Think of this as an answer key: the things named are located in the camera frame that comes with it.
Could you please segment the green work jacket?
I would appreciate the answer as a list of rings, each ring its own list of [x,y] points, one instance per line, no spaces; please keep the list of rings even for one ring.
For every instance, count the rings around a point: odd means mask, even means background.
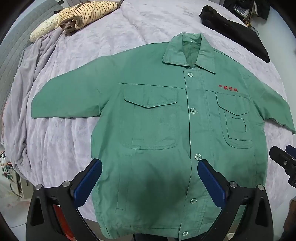
[[[91,156],[103,171],[92,200],[107,238],[205,233],[220,210],[199,161],[255,187],[266,180],[265,121],[295,131],[276,91],[193,33],[95,59],[32,101],[33,118],[94,116]]]

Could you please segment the lilac plush bed blanket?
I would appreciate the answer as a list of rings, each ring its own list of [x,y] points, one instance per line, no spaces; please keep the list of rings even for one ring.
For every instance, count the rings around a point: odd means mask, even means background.
[[[45,187],[99,159],[82,216],[108,237],[200,233],[220,208],[198,162],[253,188],[266,182],[269,138],[295,134],[275,67],[203,26],[198,4],[124,1],[23,53],[4,108],[6,156]]]

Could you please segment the black folded garment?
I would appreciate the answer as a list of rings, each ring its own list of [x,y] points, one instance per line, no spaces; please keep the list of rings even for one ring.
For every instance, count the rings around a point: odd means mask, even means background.
[[[206,27],[241,45],[264,62],[270,62],[267,50],[253,30],[226,19],[211,6],[204,6],[199,17]]]

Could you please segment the grey quilted headboard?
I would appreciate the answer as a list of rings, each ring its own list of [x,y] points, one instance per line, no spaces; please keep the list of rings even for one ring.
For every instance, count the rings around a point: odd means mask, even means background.
[[[12,84],[33,30],[62,8],[56,1],[44,1],[31,9],[6,35],[1,43],[1,88],[9,88]]]

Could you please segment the cream knitted pillow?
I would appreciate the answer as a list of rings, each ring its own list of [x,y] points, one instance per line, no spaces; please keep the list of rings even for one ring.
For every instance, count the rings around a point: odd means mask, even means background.
[[[59,13],[56,13],[49,17],[47,20],[43,21],[36,29],[33,30],[33,32],[29,36],[29,41],[31,43],[34,43],[37,39],[40,37],[46,35],[47,33],[54,30],[58,25],[58,18]]]

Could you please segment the beige striped folded garment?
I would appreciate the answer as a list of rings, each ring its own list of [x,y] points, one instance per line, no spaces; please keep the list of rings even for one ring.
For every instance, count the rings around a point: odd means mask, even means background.
[[[86,1],[58,13],[57,27],[70,32],[80,30],[120,8],[123,1]]]

